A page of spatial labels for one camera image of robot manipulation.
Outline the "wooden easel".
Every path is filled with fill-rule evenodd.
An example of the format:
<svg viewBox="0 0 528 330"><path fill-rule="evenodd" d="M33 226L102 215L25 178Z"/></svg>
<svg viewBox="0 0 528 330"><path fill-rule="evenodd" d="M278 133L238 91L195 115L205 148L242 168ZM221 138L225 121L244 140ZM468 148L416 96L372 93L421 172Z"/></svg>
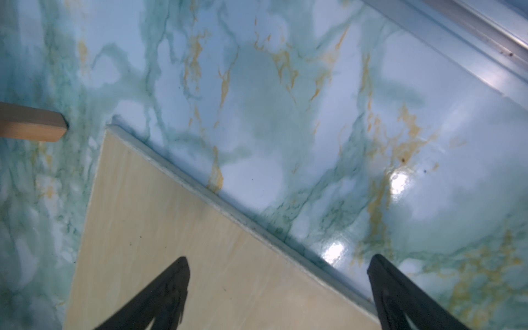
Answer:
<svg viewBox="0 0 528 330"><path fill-rule="evenodd" d="M67 123L57 112L1 103L1 137L38 142L57 142Z"/></svg>

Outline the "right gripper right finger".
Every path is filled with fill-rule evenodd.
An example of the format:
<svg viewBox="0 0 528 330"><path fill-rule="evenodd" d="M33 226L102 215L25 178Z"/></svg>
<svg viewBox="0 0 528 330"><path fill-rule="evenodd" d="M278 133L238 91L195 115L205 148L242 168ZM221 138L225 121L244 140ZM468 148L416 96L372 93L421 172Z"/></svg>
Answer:
<svg viewBox="0 0 528 330"><path fill-rule="evenodd" d="M383 329L467 329L381 254L367 274Z"/></svg>

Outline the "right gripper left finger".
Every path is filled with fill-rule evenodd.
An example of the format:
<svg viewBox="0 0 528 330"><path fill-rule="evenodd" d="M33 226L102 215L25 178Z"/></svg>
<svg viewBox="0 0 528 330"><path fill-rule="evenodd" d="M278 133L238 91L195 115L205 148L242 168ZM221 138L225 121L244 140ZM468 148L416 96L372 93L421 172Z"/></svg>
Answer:
<svg viewBox="0 0 528 330"><path fill-rule="evenodd" d="M184 315L191 270L178 258L98 329L177 329Z"/></svg>

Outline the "plywood board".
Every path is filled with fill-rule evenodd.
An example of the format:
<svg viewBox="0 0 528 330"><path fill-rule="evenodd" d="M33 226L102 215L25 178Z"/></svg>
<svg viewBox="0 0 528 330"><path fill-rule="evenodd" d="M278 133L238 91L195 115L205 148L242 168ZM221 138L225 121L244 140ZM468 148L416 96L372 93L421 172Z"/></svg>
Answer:
<svg viewBox="0 0 528 330"><path fill-rule="evenodd" d="M105 129L64 329L93 329L178 258L182 329L379 329L374 306L124 129Z"/></svg>

